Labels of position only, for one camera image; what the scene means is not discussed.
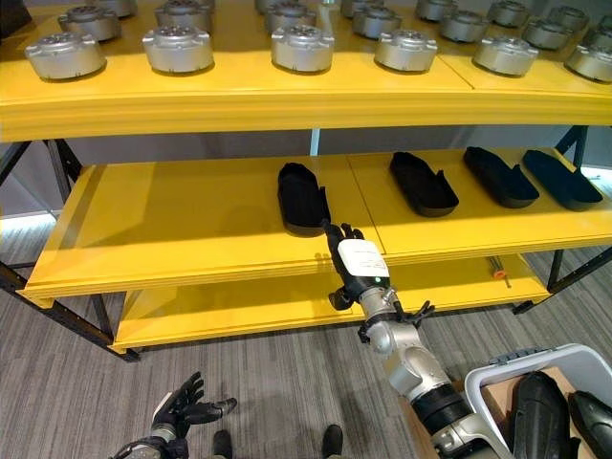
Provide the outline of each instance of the shelving unit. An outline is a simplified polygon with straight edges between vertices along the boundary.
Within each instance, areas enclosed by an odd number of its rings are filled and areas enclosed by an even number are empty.
[[[521,164],[527,148],[492,148],[507,164]],[[540,148],[567,162],[552,148]],[[549,251],[612,243],[612,201],[576,213],[559,205],[522,167],[540,197],[527,208],[498,205],[463,162],[463,150],[413,152],[432,170],[444,170],[459,198],[447,217],[431,219],[405,203],[388,164],[392,154],[350,155],[361,194],[391,263],[441,261],[501,253]]]
[[[512,287],[491,277],[486,258],[406,265],[391,269],[404,308],[430,300],[452,311],[525,299],[548,292],[519,255],[502,257]],[[363,320],[359,305],[335,311],[327,294],[335,273],[223,282],[128,292],[113,349]]]
[[[558,55],[542,55],[524,78],[494,76],[470,64],[467,54],[474,45],[448,42],[403,8],[396,10],[404,27],[438,41],[440,51],[426,74],[401,75],[376,65],[376,41],[354,35],[350,21],[338,15],[331,70],[292,75],[272,65],[270,38],[252,4],[224,0],[213,18],[214,68],[162,76],[151,71],[141,44],[155,27],[153,9],[159,3],[139,2],[138,15],[121,20],[122,38],[101,44],[105,70],[70,83],[42,81],[23,55],[28,44],[59,30],[56,17],[68,6],[31,8],[33,23],[0,45],[0,140],[456,123],[612,124],[610,85],[569,73]]]
[[[515,164],[524,150],[495,152]],[[90,166],[22,293],[45,308],[61,296],[131,291],[117,351],[359,320],[361,311],[329,305],[339,279],[325,237],[283,228],[276,176],[289,161],[317,174],[334,221],[377,243],[408,309],[427,299],[440,311],[538,301],[548,292],[515,253],[612,242],[607,198],[577,219],[530,177],[540,198],[507,209],[471,176],[462,151],[416,154],[445,170],[460,199],[451,215],[415,214],[388,171],[389,153]],[[492,279],[485,258],[501,253],[511,289]]]
[[[28,44],[58,31],[56,17],[67,5],[30,9],[32,24],[0,45],[0,141],[15,142],[0,173],[6,177],[29,141],[59,139],[48,146],[67,198],[31,278],[0,263],[0,280],[5,291],[94,344],[133,360],[136,346],[362,319],[359,309],[339,313],[328,305],[326,295],[339,279],[325,238],[294,237],[282,226],[276,175],[288,161],[306,164],[327,186],[335,222],[350,222],[378,245],[407,310],[426,299],[439,311],[538,302],[609,260],[607,252],[556,283],[560,249],[612,243],[610,200],[572,212],[530,176],[539,200],[528,208],[501,208],[458,150],[416,152],[445,170],[459,196],[459,207],[440,219],[409,209],[390,179],[390,153],[81,169],[62,138],[510,123],[581,125],[559,151],[547,150],[559,156],[578,140],[579,166],[585,126],[612,124],[612,85],[565,70],[571,45],[542,53],[523,78],[496,76],[471,65],[475,45],[446,41],[434,25],[402,8],[397,11],[405,28],[438,41],[428,73],[379,67],[376,42],[354,35],[340,16],[331,70],[284,72],[271,63],[270,39],[252,4],[223,0],[213,19],[215,66],[163,76],[151,71],[141,44],[155,27],[158,4],[139,2],[138,15],[121,20],[122,38],[101,44],[108,63],[95,76],[46,82],[23,55]],[[515,164],[525,149],[494,151]],[[548,250],[557,254],[544,288],[520,253]],[[502,255],[511,289],[492,279],[487,255]],[[123,291],[128,294],[114,336],[99,294]],[[99,328],[56,300],[73,295],[92,295]]]

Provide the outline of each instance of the cardboard box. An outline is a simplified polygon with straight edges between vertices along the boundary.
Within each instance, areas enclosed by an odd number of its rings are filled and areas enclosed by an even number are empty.
[[[558,368],[550,367],[542,370],[542,372],[546,373],[555,380],[559,390],[563,393],[565,400],[567,400],[567,396],[569,394],[576,392],[576,388],[565,379],[563,373],[561,373]],[[512,412],[513,408],[514,387],[522,378],[522,376],[518,376],[516,378],[511,378],[496,384],[486,385],[480,389],[485,403],[487,404],[487,407],[489,408],[497,427],[499,427],[499,431],[506,439],[508,439],[510,413]],[[572,437],[582,438],[580,437],[578,430],[572,421],[570,421],[570,435]],[[580,442],[578,458],[597,459],[584,440]]]

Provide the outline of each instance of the black shoe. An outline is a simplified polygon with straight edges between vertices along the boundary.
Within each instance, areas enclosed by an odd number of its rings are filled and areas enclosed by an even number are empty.
[[[569,396],[572,420],[598,459],[612,457],[612,407],[589,392]]]
[[[326,459],[332,454],[342,454],[342,429],[339,426],[331,424],[325,429],[321,453]]]
[[[212,437],[212,453],[233,459],[233,451],[231,449],[231,436],[226,430],[219,430]]]

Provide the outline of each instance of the plastic bin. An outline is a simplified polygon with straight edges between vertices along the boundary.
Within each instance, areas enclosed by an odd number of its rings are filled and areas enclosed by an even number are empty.
[[[582,344],[565,344],[526,357],[477,368],[466,376],[466,397],[471,408],[485,419],[504,445],[506,441],[485,404],[480,388],[553,366],[563,373],[576,390],[591,392],[605,404],[612,405],[612,368],[597,352]]]

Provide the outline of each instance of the black object in bin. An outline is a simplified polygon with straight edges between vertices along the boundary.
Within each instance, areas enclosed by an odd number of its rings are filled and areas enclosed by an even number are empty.
[[[278,203],[285,228],[299,236],[323,233],[321,221],[331,221],[325,187],[304,164],[286,163],[278,172]]]
[[[478,146],[469,146],[463,160],[478,182],[504,208],[525,208],[539,198],[520,165],[510,168],[497,155]]]
[[[570,394],[568,403],[574,425],[595,456],[612,457],[612,407],[580,390]]]
[[[570,210],[585,210],[603,199],[579,169],[572,172],[557,158],[527,150],[523,163],[559,204]]]
[[[557,383],[541,371],[514,390],[510,449],[516,459],[570,459],[570,413]]]
[[[399,151],[393,155],[390,169],[402,194],[419,215],[442,217],[459,204],[444,171],[434,174],[421,158]]]

